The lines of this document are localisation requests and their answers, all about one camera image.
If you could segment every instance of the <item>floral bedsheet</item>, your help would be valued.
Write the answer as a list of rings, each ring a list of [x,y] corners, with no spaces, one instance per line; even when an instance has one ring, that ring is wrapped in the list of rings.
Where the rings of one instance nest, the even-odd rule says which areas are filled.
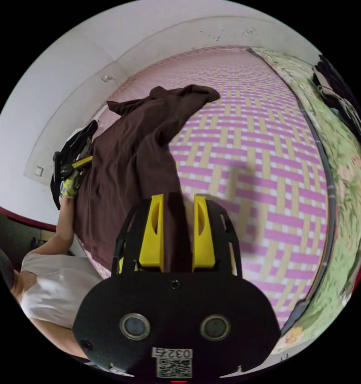
[[[343,309],[341,293],[361,240],[361,145],[321,99],[310,82],[312,66],[297,58],[252,48],[294,91],[326,151],[336,195],[335,235],[327,271],[303,316],[273,353],[317,338]]]

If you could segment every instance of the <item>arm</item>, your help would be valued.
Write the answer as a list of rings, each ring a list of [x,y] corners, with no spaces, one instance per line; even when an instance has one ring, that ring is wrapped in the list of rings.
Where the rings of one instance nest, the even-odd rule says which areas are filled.
[[[32,317],[30,318],[30,321],[55,347],[70,355],[88,359],[70,329]]]
[[[56,234],[45,244],[28,253],[41,255],[61,255],[66,254],[74,240],[74,199],[62,196]]]

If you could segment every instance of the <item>wall outlet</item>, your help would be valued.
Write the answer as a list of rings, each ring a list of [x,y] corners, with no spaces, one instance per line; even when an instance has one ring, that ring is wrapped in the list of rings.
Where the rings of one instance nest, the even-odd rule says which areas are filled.
[[[42,167],[36,167],[34,175],[41,177],[43,174],[44,168]]]

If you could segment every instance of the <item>yellow glove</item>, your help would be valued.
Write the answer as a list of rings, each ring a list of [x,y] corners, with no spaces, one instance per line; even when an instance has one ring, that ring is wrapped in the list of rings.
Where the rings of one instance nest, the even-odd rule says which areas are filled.
[[[66,196],[69,199],[74,199],[80,185],[80,173],[74,171],[67,179],[60,184],[60,196]]]

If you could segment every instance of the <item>brown garment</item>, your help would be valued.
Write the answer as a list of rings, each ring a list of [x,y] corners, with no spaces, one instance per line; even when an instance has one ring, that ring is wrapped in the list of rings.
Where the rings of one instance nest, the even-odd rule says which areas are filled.
[[[107,102],[121,117],[94,140],[74,220],[76,235],[95,261],[110,270],[117,236],[131,208],[164,194],[165,271],[191,271],[185,208],[168,144],[194,113],[219,98],[212,88],[189,85],[156,87],[144,99]]]

